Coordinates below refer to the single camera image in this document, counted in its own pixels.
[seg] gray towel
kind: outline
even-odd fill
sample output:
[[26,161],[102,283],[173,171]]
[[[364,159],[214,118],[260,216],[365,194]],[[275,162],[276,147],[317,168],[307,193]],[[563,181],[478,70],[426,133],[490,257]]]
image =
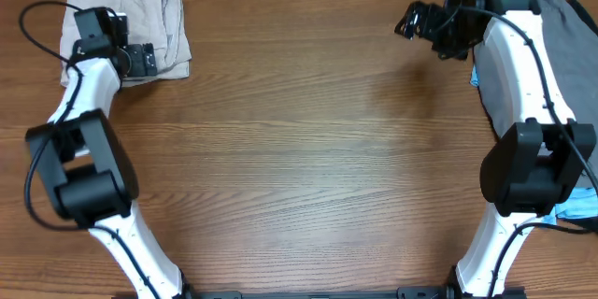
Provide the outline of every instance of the gray towel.
[[[183,4],[181,0],[67,0],[69,4],[81,8],[110,7],[127,14],[129,22],[129,43],[152,43],[158,67],[157,78],[140,81],[124,81],[123,86],[147,83],[155,79],[179,79],[189,76],[191,51],[185,36]],[[64,14],[63,37],[60,40],[60,53],[69,58],[73,43],[80,38],[73,9]],[[68,83],[63,71],[61,83]]]
[[[542,8],[543,35],[550,65],[567,105],[579,123],[598,129],[598,36],[565,0],[538,0]],[[492,119],[494,131],[502,136],[511,126],[510,108],[503,106],[496,69],[483,44],[475,47],[482,104]],[[598,164],[598,150],[590,157]],[[590,187],[585,172],[578,187]]]

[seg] cable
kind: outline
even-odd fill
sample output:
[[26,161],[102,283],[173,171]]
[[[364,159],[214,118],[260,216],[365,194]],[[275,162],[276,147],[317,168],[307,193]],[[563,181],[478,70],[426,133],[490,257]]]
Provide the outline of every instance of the cable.
[[[550,114],[550,117],[554,120],[554,123],[559,128],[559,131],[562,133],[562,136],[565,139],[565,142],[567,143],[567,145],[571,148],[571,150],[574,152],[574,154],[577,156],[577,158],[581,162],[583,169],[588,174],[591,184],[594,187],[594,190],[596,190],[596,194],[598,195],[598,180],[596,179],[596,176],[594,175],[594,172],[591,169],[590,164],[588,164],[588,162],[586,162],[586,160],[583,158],[583,155],[581,155],[581,153],[579,152],[579,149],[577,148],[576,144],[573,142],[573,139],[571,139],[571,136],[567,133],[567,130],[562,125],[561,121],[559,120],[559,116],[557,116],[557,113],[554,110],[554,103],[550,99],[550,91],[548,89],[548,82],[546,80],[544,66],[542,65],[542,61],[540,60],[540,55],[538,53],[538,50],[535,48],[534,42],[531,40],[531,38],[529,38],[525,34],[525,32],[523,32],[517,26],[517,24],[515,24],[512,21],[510,21],[509,19],[507,19],[501,15],[498,15],[494,12],[491,12],[489,10],[476,8],[476,7],[457,7],[456,11],[457,10],[475,12],[475,13],[480,13],[480,14],[491,16],[491,17],[495,18],[496,20],[506,23],[515,32],[517,32],[517,34],[519,34],[521,36],[521,38],[523,38],[523,41],[525,41],[525,44],[530,48],[530,50],[532,51],[532,55],[534,56],[535,63],[538,68],[538,73],[540,75],[540,82],[542,83],[542,90],[544,91],[544,98],[546,100],[546,108],[548,109],[548,113]],[[496,265],[494,266],[494,271],[492,272],[491,286],[490,286],[490,290],[488,291],[487,299],[492,299],[494,288],[496,286],[496,281],[498,280],[498,272],[500,271],[501,264],[503,262],[503,259],[506,256],[508,248],[511,246],[511,244],[513,243],[513,241],[515,240],[517,235],[519,235],[526,228],[530,228],[530,227],[552,229],[552,230],[557,230],[560,232],[564,232],[564,233],[568,233],[568,234],[575,234],[575,235],[584,235],[584,234],[591,233],[590,230],[586,230],[586,229],[571,229],[571,228],[561,227],[559,225],[552,225],[552,224],[547,224],[547,223],[535,222],[535,223],[522,224],[517,229],[515,229],[515,231],[508,238],[505,245],[503,246],[503,249],[501,250],[501,254],[498,257],[498,260],[496,261]]]
[[520,225],[519,227],[517,227],[517,229],[515,229],[513,234],[511,234],[511,236],[508,238],[505,245],[503,246],[503,249],[501,250],[501,254],[498,256],[498,260],[496,261],[496,266],[494,266],[494,270],[492,271],[492,281],[491,281],[490,290],[488,291],[488,296],[486,299],[492,299],[494,287],[496,286],[496,281],[498,280],[498,272],[501,269],[501,263],[503,263],[503,259],[506,256],[506,252],[508,251],[508,248],[511,246],[511,244],[513,244],[513,241],[515,241],[515,238],[518,235],[520,235],[521,232],[523,232],[523,230],[525,230],[527,228],[531,228],[531,227],[552,229],[552,230],[556,230],[556,231],[560,231],[560,232],[568,233],[568,234],[574,234],[574,235],[585,235],[585,234],[591,233],[590,230],[586,230],[586,229],[572,229],[572,228],[566,228],[566,227],[562,227],[559,225],[553,225],[553,224],[548,224],[548,223],[533,222],[533,223],[525,223],[525,224]]
[[45,6],[45,5],[57,5],[57,6],[70,7],[70,8],[73,8],[74,10],[76,10],[76,11],[81,10],[81,8],[79,8],[77,6],[74,6],[74,5],[71,5],[71,4],[68,4],[66,2],[62,2],[62,1],[49,0],[49,1],[35,2],[35,3],[33,3],[33,4],[31,4],[31,5],[27,6],[27,7],[25,7],[22,10],[21,15],[19,16],[19,27],[21,28],[21,32],[35,46],[37,46],[41,50],[47,52],[48,54],[54,56],[55,58],[57,58],[57,59],[65,62],[66,63],[66,71],[68,71],[68,69],[71,68],[71,67],[73,69],[75,69],[75,71],[77,71],[78,78],[77,78],[77,84],[75,86],[75,90],[73,91],[73,95],[71,96],[71,99],[66,103],[66,106],[64,107],[64,112],[54,122],[51,134],[44,138],[44,140],[42,141],[42,143],[39,146],[39,148],[36,150],[36,153],[34,154],[32,160],[31,160],[31,164],[29,165],[29,171],[27,171],[27,176],[25,178],[25,184],[24,184],[25,208],[27,209],[27,213],[29,214],[29,216],[37,224],[39,224],[40,226],[42,226],[42,227],[44,227],[44,228],[46,228],[48,230],[52,230],[52,231],[56,231],[56,232],[74,232],[74,231],[82,231],[82,230],[95,229],[95,230],[101,230],[101,231],[104,231],[104,232],[108,233],[112,237],[112,239],[116,239],[116,241],[119,242],[119,244],[121,245],[122,249],[124,250],[124,252],[129,257],[129,260],[131,261],[131,264],[135,268],[135,270],[138,273],[139,277],[143,281],[144,285],[148,287],[149,291],[154,296],[154,298],[160,299],[160,296],[156,292],[156,289],[150,283],[149,278],[143,273],[143,270],[141,269],[141,266],[139,266],[139,263],[135,259],[135,256],[133,255],[133,253],[131,252],[131,250],[129,249],[129,247],[127,247],[126,243],[122,240],[122,238],[117,233],[115,233],[113,230],[111,230],[109,228],[106,228],[104,226],[99,226],[99,225],[94,225],[94,226],[86,228],[86,227],[78,227],[78,226],[59,226],[59,225],[50,224],[50,223],[42,220],[37,215],[36,211],[33,208],[33,205],[32,205],[32,202],[31,202],[31,184],[32,184],[32,181],[33,181],[33,176],[34,176],[34,173],[36,171],[37,165],[39,164],[39,161],[41,160],[41,156],[42,156],[42,154],[44,152],[44,149],[46,148],[46,146],[48,145],[48,143],[50,143],[50,140],[54,137],[54,135],[56,134],[56,132],[58,132],[58,126],[68,117],[68,114],[73,109],[73,105],[75,104],[75,101],[77,100],[78,93],[79,93],[79,91],[81,89],[81,83],[83,81],[83,73],[81,72],[81,70],[75,64],[72,64],[69,59],[65,58],[64,56],[62,56],[61,54],[57,53],[56,51],[51,50],[51,49],[47,48],[46,46],[42,45],[41,43],[37,42],[37,40],[35,40],[27,32],[27,29],[25,29],[25,24],[24,24],[25,14],[27,14],[27,12],[29,12],[29,10],[31,10],[31,9],[33,9],[35,7],[40,7],[40,6]]

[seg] table surface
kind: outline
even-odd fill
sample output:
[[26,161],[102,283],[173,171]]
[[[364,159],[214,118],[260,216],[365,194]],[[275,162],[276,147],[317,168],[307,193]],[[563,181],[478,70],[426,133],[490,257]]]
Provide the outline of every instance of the table surface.
[[[0,0],[0,297],[132,290],[86,233],[37,227],[23,136],[63,94],[59,63]],[[471,61],[393,34],[414,0],[183,0],[191,76],[125,89],[110,120],[166,254],[200,291],[391,290],[441,284],[484,209],[494,143]],[[598,0],[580,0],[598,14]],[[58,48],[64,10],[27,26]],[[38,180],[36,209],[58,221]],[[534,231],[507,283],[595,297],[594,235]]]

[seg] black cable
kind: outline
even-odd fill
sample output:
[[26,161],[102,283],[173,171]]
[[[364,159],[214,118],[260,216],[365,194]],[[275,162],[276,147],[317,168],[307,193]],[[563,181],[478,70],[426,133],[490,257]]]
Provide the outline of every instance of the black cable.
[[[531,40],[531,38],[529,38],[525,34],[525,32],[523,32],[517,26],[517,24],[515,24],[512,21],[510,21],[509,19],[507,19],[499,14],[496,14],[494,12],[491,12],[489,10],[476,8],[476,7],[457,7],[456,10],[475,12],[475,13],[480,13],[480,14],[491,16],[491,17],[495,18],[496,20],[506,23],[515,32],[517,32],[517,34],[519,34],[521,36],[521,38],[523,38],[523,41],[525,41],[525,44],[530,48],[530,50],[532,51],[532,55],[534,56],[535,63],[537,65],[538,73],[540,76],[540,82],[542,83],[542,90],[544,91],[544,98],[546,100],[546,108],[548,109],[548,113],[550,114],[550,117],[554,120],[554,123],[559,128],[559,131],[562,133],[562,136],[565,139],[565,142],[567,143],[567,145],[571,148],[571,150],[574,152],[574,154],[577,156],[577,158],[581,162],[583,169],[586,171],[586,173],[588,174],[588,177],[590,178],[590,181],[591,181],[592,186],[594,187],[594,190],[596,190],[596,195],[598,195],[598,180],[596,179],[596,176],[594,175],[593,170],[591,169],[591,166],[588,164],[588,162],[586,162],[586,160],[583,158],[583,155],[581,155],[581,153],[579,152],[579,149],[577,148],[576,144],[573,142],[573,139],[571,139],[571,136],[567,133],[567,130],[562,125],[561,121],[559,120],[559,116],[557,116],[557,113],[554,110],[554,103],[550,99],[550,91],[548,89],[548,82],[546,80],[544,66],[542,65],[542,61],[540,60],[540,55],[538,53],[538,50],[535,48],[534,42]],[[547,223],[535,222],[535,223],[522,224],[517,229],[515,229],[515,231],[508,238],[505,245],[503,246],[503,249],[501,250],[501,254],[499,255],[498,260],[496,261],[496,265],[494,266],[494,271],[492,272],[491,286],[490,286],[490,290],[488,291],[487,299],[492,299],[494,288],[496,286],[496,281],[498,280],[498,272],[500,271],[501,264],[503,262],[503,259],[505,258],[508,248],[511,246],[511,244],[513,243],[513,241],[515,240],[517,235],[519,235],[526,228],[530,228],[530,227],[552,229],[552,230],[557,230],[560,232],[564,232],[564,233],[568,233],[568,234],[576,234],[576,235],[584,235],[584,234],[591,233],[590,230],[586,230],[586,229],[571,229],[571,228],[561,227],[559,225],[552,225],[552,224],[547,224]]]
[[496,286],[496,281],[498,280],[498,272],[501,269],[501,264],[503,263],[503,259],[506,256],[506,252],[508,251],[508,248],[511,246],[511,244],[513,244],[513,241],[515,241],[515,238],[518,235],[520,235],[521,232],[523,232],[523,230],[525,230],[527,228],[531,228],[531,227],[551,229],[551,230],[556,230],[556,231],[560,231],[563,233],[574,234],[574,235],[585,235],[585,234],[591,233],[590,230],[586,230],[586,229],[572,229],[572,228],[562,227],[559,225],[540,223],[540,222],[525,223],[525,224],[520,225],[519,227],[517,227],[517,229],[515,229],[513,234],[511,234],[511,236],[508,238],[505,245],[503,246],[503,249],[501,250],[501,254],[498,256],[498,260],[496,261],[496,266],[494,266],[494,270],[492,271],[492,281],[490,284],[490,290],[488,291],[487,299],[492,299],[492,293],[494,292],[494,287]]
[[[48,222],[42,220],[37,215],[36,211],[33,208],[33,205],[32,205],[32,202],[31,202],[31,184],[32,184],[32,181],[33,181],[33,176],[34,176],[34,173],[36,171],[37,165],[39,164],[39,161],[41,160],[41,156],[42,156],[42,154],[44,152],[44,149],[50,143],[50,140],[53,138],[53,136],[56,134],[56,132],[58,132],[58,126],[67,118],[68,114],[73,109],[73,105],[75,104],[75,101],[77,100],[78,93],[79,93],[79,91],[81,89],[81,83],[83,81],[83,73],[81,72],[81,70],[79,70],[79,68],[75,64],[71,64],[71,61],[69,59],[65,58],[64,56],[62,56],[61,54],[55,52],[54,50],[51,50],[51,49],[47,48],[46,46],[42,45],[41,43],[37,42],[31,35],[29,35],[29,33],[27,32],[27,30],[25,29],[25,24],[24,24],[25,14],[27,14],[27,12],[29,10],[31,10],[31,9],[33,9],[35,7],[45,6],[45,5],[57,5],[57,6],[71,7],[74,10],[77,10],[77,11],[81,10],[81,8],[79,8],[77,6],[74,6],[74,5],[71,5],[71,4],[68,4],[66,2],[62,2],[62,1],[53,1],[53,0],[50,0],[50,1],[39,1],[39,2],[35,2],[35,3],[33,3],[33,4],[31,4],[31,5],[27,6],[27,7],[25,7],[22,10],[21,15],[19,16],[19,27],[21,28],[21,32],[35,46],[37,46],[41,50],[47,52],[48,54],[56,57],[57,59],[65,62],[66,63],[66,69],[65,69],[65,71],[68,71],[68,69],[71,68],[71,67],[73,69],[75,69],[75,71],[77,71],[78,78],[77,78],[77,84],[75,86],[75,90],[73,91],[73,95],[71,96],[71,99],[66,103],[66,106],[64,107],[64,112],[54,122],[51,134],[44,138],[44,140],[42,141],[42,143],[39,146],[39,148],[36,150],[36,153],[34,154],[32,160],[31,160],[31,164],[29,165],[29,171],[27,171],[27,176],[25,178],[25,185],[24,185],[25,208],[27,209],[27,213],[29,214],[29,216],[37,224],[39,224],[40,226],[42,226],[42,227],[44,227],[44,228],[46,228],[48,230],[52,230],[52,231],[56,231],[56,232],[74,232],[74,231],[79,231],[79,230],[95,229],[95,230],[101,230],[101,231],[104,231],[104,232],[108,233],[112,237],[112,239],[116,239],[117,242],[119,242],[119,244],[121,245],[122,249],[124,250],[124,252],[129,257],[129,260],[131,261],[131,264],[135,268],[135,270],[138,273],[139,277],[143,281],[144,285],[148,287],[149,291],[154,296],[154,298],[160,299],[160,296],[156,292],[156,289],[150,283],[150,280],[148,279],[148,277],[143,273],[143,270],[141,269],[141,266],[139,266],[139,263],[135,259],[135,256],[133,255],[133,253],[131,252],[131,250],[129,249],[129,247],[127,247],[126,243],[122,240],[122,238],[117,233],[115,233],[113,230],[108,229],[108,228],[106,228],[104,226],[99,226],[99,225],[94,225],[94,226],[91,226],[91,227],[54,225],[54,224],[51,224],[51,223],[48,223]],[[114,10],[110,9],[110,11],[116,16],[116,13],[114,13]]]

